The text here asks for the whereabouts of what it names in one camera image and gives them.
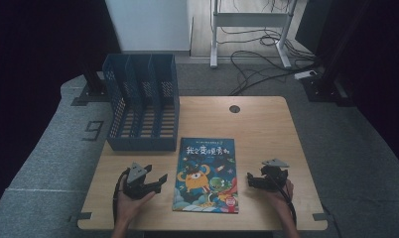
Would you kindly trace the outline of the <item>blue plastic file rack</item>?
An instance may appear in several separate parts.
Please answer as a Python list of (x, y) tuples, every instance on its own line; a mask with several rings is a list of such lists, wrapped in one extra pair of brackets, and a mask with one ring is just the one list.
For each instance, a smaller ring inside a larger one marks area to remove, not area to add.
[(112, 109), (111, 148), (176, 150), (180, 98), (175, 57), (111, 54), (102, 69)]

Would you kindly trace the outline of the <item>white metal desk frame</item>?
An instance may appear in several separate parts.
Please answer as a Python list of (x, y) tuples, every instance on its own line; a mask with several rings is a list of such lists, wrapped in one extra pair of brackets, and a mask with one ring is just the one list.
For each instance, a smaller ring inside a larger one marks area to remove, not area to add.
[(298, 0), (290, 0), (286, 12), (281, 13), (221, 13), (218, 10), (219, 0), (211, 0), (211, 26), (212, 38), (210, 46), (210, 67), (217, 68), (217, 28), (218, 27), (269, 27), (281, 28), (280, 39), (276, 42), (276, 50), (284, 68), (291, 68), (285, 50), (285, 43), (294, 17)]

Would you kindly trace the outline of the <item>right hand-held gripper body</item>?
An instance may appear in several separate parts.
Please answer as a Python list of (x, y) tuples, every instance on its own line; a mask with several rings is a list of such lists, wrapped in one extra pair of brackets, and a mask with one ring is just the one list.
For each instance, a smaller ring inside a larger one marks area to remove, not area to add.
[(264, 161), (260, 169), (263, 189), (277, 191), (286, 184), (289, 165), (279, 159)]

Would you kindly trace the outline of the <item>white panel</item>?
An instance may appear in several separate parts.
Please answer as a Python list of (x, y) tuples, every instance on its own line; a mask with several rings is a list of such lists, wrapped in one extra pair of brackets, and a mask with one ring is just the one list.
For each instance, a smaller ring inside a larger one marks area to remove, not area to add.
[(191, 49), (188, 0), (105, 0), (122, 52)]

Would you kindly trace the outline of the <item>blue cartoon picture book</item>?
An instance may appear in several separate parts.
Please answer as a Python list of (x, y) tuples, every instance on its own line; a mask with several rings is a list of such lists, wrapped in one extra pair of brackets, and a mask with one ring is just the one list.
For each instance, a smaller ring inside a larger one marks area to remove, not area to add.
[(239, 211), (233, 139), (181, 139), (173, 210)]

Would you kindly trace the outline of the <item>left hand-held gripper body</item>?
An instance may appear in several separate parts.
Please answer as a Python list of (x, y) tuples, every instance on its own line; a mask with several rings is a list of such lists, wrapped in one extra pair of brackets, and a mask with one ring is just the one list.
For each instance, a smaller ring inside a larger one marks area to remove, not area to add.
[(130, 198), (141, 199), (152, 192), (150, 183), (145, 183), (147, 173), (141, 165), (133, 163), (125, 175), (127, 175), (127, 179), (123, 185), (123, 192)]

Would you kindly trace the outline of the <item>person's right hand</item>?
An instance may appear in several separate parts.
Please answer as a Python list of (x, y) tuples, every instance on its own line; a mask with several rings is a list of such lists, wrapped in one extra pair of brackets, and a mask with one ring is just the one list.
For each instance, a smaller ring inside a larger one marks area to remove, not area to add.
[[(283, 191), (290, 197), (293, 197), (294, 186), (289, 179), (286, 180), (286, 184), (283, 187)], [(280, 191), (270, 192), (265, 191), (264, 195), (267, 197), (269, 204), (275, 209), (276, 213), (280, 217), (292, 217), (291, 209), (289, 208), (286, 198)]]

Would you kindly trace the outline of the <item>white power strip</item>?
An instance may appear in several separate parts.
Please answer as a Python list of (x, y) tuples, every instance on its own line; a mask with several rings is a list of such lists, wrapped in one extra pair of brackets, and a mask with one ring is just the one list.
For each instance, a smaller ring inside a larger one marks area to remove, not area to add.
[(307, 77), (312, 77), (317, 75), (318, 73), (315, 70), (307, 70), (307, 71), (302, 71), (294, 74), (294, 78), (299, 80)]

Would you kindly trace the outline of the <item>black stand with base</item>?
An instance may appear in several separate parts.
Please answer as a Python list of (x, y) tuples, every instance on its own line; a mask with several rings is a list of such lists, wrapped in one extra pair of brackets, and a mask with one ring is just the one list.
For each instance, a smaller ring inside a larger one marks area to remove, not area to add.
[(353, 8), (349, 0), (308, 0), (296, 40), (316, 57), (323, 72), (303, 79), (308, 99), (312, 102), (336, 102), (341, 96), (335, 81), (349, 40), (349, 24)]
[(107, 102), (108, 95), (105, 83), (100, 79), (98, 73), (86, 62), (79, 64), (85, 79), (85, 87), (81, 94), (76, 97), (72, 106), (86, 106), (89, 102)]

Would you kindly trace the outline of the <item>person's left hand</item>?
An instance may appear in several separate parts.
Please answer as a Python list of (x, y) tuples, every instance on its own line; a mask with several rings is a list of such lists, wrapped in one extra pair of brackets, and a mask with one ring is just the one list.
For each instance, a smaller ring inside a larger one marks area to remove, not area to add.
[(141, 211), (142, 206), (150, 201), (155, 195), (156, 193), (152, 191), (141, 199), (132, 199), (123, 192), (122, 188), (120, 188), (117, 194), (117, 213), (115, 224), (123, 225), (125, 228), (127, 228), (131, 221)]

